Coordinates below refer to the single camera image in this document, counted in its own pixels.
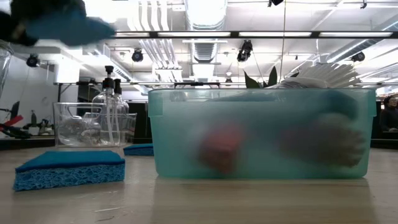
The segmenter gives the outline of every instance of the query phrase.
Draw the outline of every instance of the table surface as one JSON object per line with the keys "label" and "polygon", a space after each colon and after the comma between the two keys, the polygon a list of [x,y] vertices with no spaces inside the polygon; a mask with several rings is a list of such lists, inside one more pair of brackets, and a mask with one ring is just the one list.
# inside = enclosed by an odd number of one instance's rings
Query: table surface
{"label": "table surface", "polygon": [[372,149],[357,180],[172,180],[128,157],[124,182],[14,193],[14,168],[42,152],[0,152],[1,223],[398,223],[398,151]]}

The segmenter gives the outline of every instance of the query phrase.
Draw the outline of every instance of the translucent blue bin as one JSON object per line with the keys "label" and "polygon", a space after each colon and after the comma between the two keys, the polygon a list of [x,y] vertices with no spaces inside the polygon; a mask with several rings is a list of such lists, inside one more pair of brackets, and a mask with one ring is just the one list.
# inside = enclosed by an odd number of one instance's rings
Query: translucent blue bin
{"label": "translucent blue bin", "polygon": [[[376,93],[368,89],[165,89],[149,92],[156,171],[183,178],[360,178]],[[203,142],[241,130],[234,170],[199,160]]]}

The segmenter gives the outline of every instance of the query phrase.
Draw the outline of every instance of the plastic storage bin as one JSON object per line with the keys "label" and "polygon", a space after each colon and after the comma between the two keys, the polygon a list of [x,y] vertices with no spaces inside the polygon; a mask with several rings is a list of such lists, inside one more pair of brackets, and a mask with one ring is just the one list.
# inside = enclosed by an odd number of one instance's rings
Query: plastic storage bin
{"label": "plastic storage bin", "polygon": [[108,126],[104,108],[106,104],[102,103],[54,103],[56,146],[125,146],[126,139],[135,128],[136,117],[111,113],[111,124]]}
{"label": "plastic storage bin", "polygon": [[[375,102],[367,89],[153,90],[156,170],[187,178],[359,178],[368,169]],[[206,138],[231,128],[242,141],[235,170],[223,175],[198,155]]]}

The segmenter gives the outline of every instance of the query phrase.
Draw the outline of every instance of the green leaf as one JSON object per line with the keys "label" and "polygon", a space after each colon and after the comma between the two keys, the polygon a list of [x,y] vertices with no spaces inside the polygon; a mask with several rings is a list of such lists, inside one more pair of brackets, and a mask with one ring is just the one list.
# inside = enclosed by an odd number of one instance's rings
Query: green leaf
{"label": "green leaf", "polygon": [[272,68],[271,73],[268,78],[268,86],[273,86],[278,82],[278,73],[276,72],[276,68]]}
{"label": "green leaf", "polygon": [[261,88],[258,82],[250,78],[245,71],[243,72],[244,72],[244,81],[246,82],[246,88]]}

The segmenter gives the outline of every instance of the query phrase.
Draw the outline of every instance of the blue sponge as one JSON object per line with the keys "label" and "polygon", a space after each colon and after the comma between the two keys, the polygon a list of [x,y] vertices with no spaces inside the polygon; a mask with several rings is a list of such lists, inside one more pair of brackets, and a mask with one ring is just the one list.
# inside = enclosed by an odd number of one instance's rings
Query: blue sponge
{"label": "blue sponge", "polygon": [[14,190],[122,181],[124,166],[124,159],[112,151],[50,151],[16,168]]}
{"label": "blue sponge", "polygon": [[125,156],[153,156],[154,145],[153,144],[138,144],[124,148]]}

